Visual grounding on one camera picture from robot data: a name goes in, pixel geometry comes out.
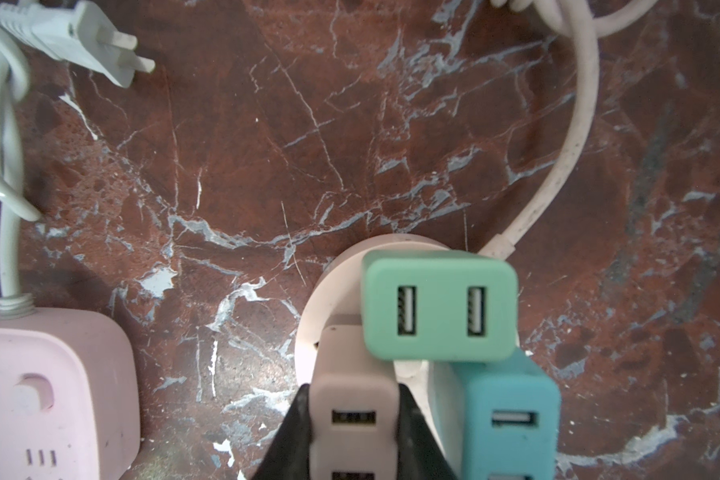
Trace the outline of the pink charger plug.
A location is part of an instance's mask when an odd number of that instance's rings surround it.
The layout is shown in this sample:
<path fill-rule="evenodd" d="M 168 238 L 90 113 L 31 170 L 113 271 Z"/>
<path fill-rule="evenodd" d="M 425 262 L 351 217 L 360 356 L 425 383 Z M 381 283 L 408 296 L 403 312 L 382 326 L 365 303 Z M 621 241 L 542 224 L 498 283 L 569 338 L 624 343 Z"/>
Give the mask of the pink charger plug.
<path fill-rule="evenodd" d="M 359 325 L 323 330 L 309 388 L 312 479 L 395 479 L 400 390 Z"/>

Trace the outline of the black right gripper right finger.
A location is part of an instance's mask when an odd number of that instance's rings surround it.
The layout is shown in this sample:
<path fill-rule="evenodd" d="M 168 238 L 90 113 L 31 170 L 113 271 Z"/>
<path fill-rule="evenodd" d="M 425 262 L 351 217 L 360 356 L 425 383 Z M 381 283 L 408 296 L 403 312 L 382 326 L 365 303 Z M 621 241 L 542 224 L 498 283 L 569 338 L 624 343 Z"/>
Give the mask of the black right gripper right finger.
<path fill-rule="evenodd" d="M 399 385 L 398 480 L 456 480 L 410 389 Z"/>

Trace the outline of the teal USB charger plug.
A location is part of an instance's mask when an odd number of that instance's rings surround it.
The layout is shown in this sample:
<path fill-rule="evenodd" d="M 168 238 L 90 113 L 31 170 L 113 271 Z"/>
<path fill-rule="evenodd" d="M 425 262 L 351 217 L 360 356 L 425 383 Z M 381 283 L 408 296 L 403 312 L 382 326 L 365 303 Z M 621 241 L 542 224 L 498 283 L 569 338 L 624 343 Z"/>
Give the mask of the teal USB charger plug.
<path fill-rule="evenodd" d="M 458 478 L 555 477 L 560 389 L 523 350 L 497 362 L 434 363 L 429 395 Z"/>

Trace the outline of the green USB charger plug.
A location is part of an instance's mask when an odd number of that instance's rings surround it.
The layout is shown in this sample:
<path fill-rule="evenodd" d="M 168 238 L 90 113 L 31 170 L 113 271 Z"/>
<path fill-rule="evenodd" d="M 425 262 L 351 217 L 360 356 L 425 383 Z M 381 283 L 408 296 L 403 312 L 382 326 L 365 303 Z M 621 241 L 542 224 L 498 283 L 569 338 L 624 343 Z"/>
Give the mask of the green USB charger plug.
<path fill-rule="evenodd" d="M 493 362 L 517 347 L 518 276 L 459 250 L 374 250 L 362 260 L 362 324 L 383 360 Z"/>

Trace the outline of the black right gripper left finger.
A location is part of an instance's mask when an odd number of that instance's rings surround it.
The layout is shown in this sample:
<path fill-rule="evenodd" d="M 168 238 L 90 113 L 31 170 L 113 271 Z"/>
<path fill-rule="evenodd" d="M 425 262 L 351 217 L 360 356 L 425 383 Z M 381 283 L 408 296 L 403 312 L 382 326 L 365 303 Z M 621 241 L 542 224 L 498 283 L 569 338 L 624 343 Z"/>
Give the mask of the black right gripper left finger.
<path fill-rule="evenodd" d="M 309 384 L 298 389 L 253 480 L 308 480 L 312 422 Z"/>

